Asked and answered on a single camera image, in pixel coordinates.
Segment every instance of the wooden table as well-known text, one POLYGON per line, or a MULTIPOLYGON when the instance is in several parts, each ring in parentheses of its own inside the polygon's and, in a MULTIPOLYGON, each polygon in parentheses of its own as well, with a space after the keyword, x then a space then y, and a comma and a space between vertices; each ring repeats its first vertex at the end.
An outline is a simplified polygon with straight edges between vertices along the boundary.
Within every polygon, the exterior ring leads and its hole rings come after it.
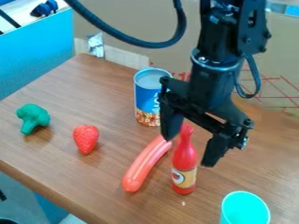
MULTIPOLYGON (((3 100, 0 171, 88 223, 218 223, 221 200, 236 190, 260 195, 271 223, 298 223, 299 122, 243 101, 238 105, 257 126, 250 144, 244 151, 230 150, 213 169, 199 169, 196 192, 180 196, 171 190, 170 154, 139 192, 124 192, 122 176, 159 132, 134 118, 134 72, 81 55, 3 100), (15 112, 28 102, 48 109, 52 123, 23 136, 15 112), (81 124, 101 129, 101 143, 89 156, 79 154, 72 140, 73 128, 81 124)), ((209 137, 196 128, 193 142, 200 154, 209 137)))

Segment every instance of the bottle label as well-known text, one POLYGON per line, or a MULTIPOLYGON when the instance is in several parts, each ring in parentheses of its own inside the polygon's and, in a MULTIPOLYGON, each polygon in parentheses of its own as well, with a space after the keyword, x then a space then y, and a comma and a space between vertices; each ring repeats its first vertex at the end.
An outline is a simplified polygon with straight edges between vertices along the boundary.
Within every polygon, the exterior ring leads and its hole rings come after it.
POLYGON ((173 183, 181 188, 188 188, 193 186, 196 181, 196 173, 198 168, 189 171, 178 171, 174 168, 171 169, 171 178, 173 183))

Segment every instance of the can label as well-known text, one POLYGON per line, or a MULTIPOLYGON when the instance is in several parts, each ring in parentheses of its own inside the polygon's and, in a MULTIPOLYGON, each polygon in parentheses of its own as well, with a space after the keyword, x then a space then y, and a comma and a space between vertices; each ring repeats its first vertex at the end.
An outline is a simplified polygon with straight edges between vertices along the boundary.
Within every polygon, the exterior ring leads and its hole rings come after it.
POLYGON ((146 90, 136 87, 136 118, 146 126, 160 126, 160 103, 158 95, 160 90, 146 90))
POLYGON ((196 174, 198 168, 189 171, 179 171, 177 169, 171 169, 172 182, 180 188, 188 188, 195 184, 196 174))

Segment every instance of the blue cup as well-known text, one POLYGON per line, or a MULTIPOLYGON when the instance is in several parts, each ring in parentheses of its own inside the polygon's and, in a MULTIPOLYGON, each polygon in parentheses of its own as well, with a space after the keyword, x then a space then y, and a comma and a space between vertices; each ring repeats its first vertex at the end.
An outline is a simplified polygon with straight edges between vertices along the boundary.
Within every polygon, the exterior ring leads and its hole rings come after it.
POLYGON ((222 201, 220 224, 269 224, 266 203, 250 192, 231 192, 222 201))

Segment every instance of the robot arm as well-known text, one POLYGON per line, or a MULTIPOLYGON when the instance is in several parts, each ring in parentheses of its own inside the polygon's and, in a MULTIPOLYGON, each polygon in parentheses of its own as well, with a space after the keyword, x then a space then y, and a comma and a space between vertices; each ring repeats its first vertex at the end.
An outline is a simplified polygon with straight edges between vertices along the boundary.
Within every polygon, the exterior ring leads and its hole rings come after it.
MULTIPOLYGON (((104 23, 77 0, 65 0, 91 24, 113 37, 135 46, 163 48, 177 43, 186 30, 186 17, 180 0, 173 0, 177 30, 168 41, 152 43, 130 37, 104 23)), ((266 0, 201 0, 202 30, 198 46, 191 53, 192 70, 188 82, 162 78, 159 95, 161 133, 171 140, 184 118, 212 133, 201 164, 213 167, 229 149, 243 149, 247 132, 254 122, 232 102, 236 88, 243 98, 254 97, 261 89, 261 78, 253 55, 264 53, 271 38, 267 28, 266 0), (254 77, 256 90, 246 94, 238 82, 244 60, 254 77)))

